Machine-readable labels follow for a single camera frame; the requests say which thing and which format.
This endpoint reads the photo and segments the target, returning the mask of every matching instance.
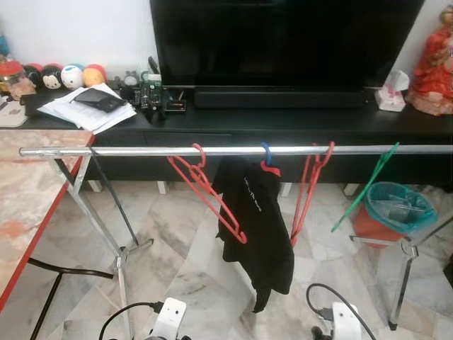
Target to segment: television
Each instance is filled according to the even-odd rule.
[[[151,0],[162,83],[382,86],[423,2]]]

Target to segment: green hanger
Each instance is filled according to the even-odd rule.
[[[360,195],[355,199],[354,203],[349,207],[349,209],[346,210],[346,212],[343,214],[343,216],[340,218],[340,220],[335,223],[333,226],[331,232],[334,232],[340,227],[341,222],[350,215],[350,213],[354,210],[354,208],[357,206],[357,204],[360,203],[360,201],[363,199],[363,196],[367,193],[369,187],[373,184],[374,180],[376,179],[377,175],[381,172],[382,168],[384,168],[385,163],[388,162],[390,157],[395,153],[396,149],[399,147],[399,142],[395,144],[394,147],[391,148],[391,150],[385,154],[382,154],[379,158],[379,161],[377,162],[373,174],[371,175],[371,178],[369,179],[367,185],[365,188],[362,190]]]

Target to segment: red plastic hanger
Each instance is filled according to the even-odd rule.
[[[247,243],[247,237],[246,235],[240,231],[239,228],[239,223],[234,218],[233,213],[228,209],[227,205],[224,203],[224,201],[220,198],[220,196],[215,192],[215,190],[211,187],[211,183],[207,180],[207,177],[205,173],[203,172],[203,168],[206,165],[206,155],[205,152],[203,151],[203,148],[201,148],[200,145],[198,144],[192,144],[192,146],[196,149],[198,149],[201,153],[201,163],[198,165],[193,165],[187,163],[184,158],[181,158],[179,156],[168,156],[167,159],[170,162],[170,164],[175,168],[175,170],[178,172],[178,174],[183,178],[183,180],[189,185],[189,187],[194,190],[194,192],[203,200],[203,202],[206,203],[206,205],[212,210],[212,212],[219,218],[219,220],[224,224],[225,227],[228,228],[228,230],[242,243],[245,244]],[[180,161],[186,168],[188,168],[190,176],[193,178],[193,180],[198,183],[198,185],[203,189],[204,192],[209,193],[210,195],[213,195],[217,202],[220,203],[220,205],[224,208],[224,211],[227,213],[229,219],[231,220],[231,225],[228,223],[217,211],[217,209],[206,199],[205,195],[203,195],[196,186],[189,180],[189,178],[179,169],[178,165],[175,163],[175,159]]]
[[[299,196],[297,197],[297,206],[296,206],[296,213],[294,214],[294,220],[292,222],[292,231],[291,231],[291,245],[294,247],[297,243],[297,235],[302,231],[302,226],[304,224],[304,220],[306,214],[309,210],[310,202],[313,197],[313,192],[318,183],[319,175],[321,174],[321,170],[325,165],[328,163],[329,159],[332,156],[333,148],[335,147],[335,143],[331,142],[327,151],[326,157],[324,160],[321,161],[321,156],[319,154],[315,155],[315,161],[313,163],[313,167],[311,168],[311,175],[310,175],[310,183],[307,190],[305,206],[302,211],[302,215],[299,218],[299,211],[300,205],[302,203],[302,196],[304,195],[305,191],[305,184],[306,184],[306,177],[308,176],[311,155],[307,156],[305,161],[304,173],[302,174],[301,179],[301,186],[299,189]]]

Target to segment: black shirt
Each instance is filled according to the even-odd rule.
[[[224,194],[223,201],[247,236],[247,243],[242,244],[219,221],[218,237],[225,243],[223,259],[242,265],[257,290],[254,312],[261,312],[271,289],[289,293],[294,271],[294,252],[277,202],[280,170],[263,162],[249,164],[241,157],[225,157],[213,189]],[[220,214],[230,221],[223,209]]]

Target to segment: tile floor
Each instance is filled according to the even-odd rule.
[[[151,247],[129,257],[127,284],[130,302],[173,297],[188,304],[180,334],[196,340],[304,340],[311,328],[324,324],[308,308],[306,287],[331,285],[357,305],[377,339],[453,340],[453,290],[442,273],[453,252],[453,225],[420,248],[414,261],[399,328],[392,332],[386,317],[393,300],[401,255],[397,247],[376,250],[352,243],[347,219],[334,234],[333,223],[350,201],[340,186],[320,184],[304,230],[294,249],[295,271],[289,295],[272,293],[264,312],[253,314],[254,290],[237,263],[222,260],[222,243],[215,239],[217,220],[200,199],[177,183],[159,195],[152,182],[114,182],[139,240],[152,237]],[[423,193],[438,210],[453,206],[453,195],[427,187]],[[109,193],[86,195],[120,244],[131,245],[124,222]],[[292,224],[297,188],[280,207]],[[33,257],[58,266],[113,272],[113,255],[69,196],[57,209]],[[0,339],[29,339],[55,274],[27,266],[7,306],[0,314]],[[315,304],[328,307],[335,299],[315,290]],[[117,281],[65,276],[57,291],[39,340],[96,340],[104,321],[120,306]],[[150,309],[131,311],[135,339],[147,337],[156,318]],[[122,318],[104,339],[125,339]]]

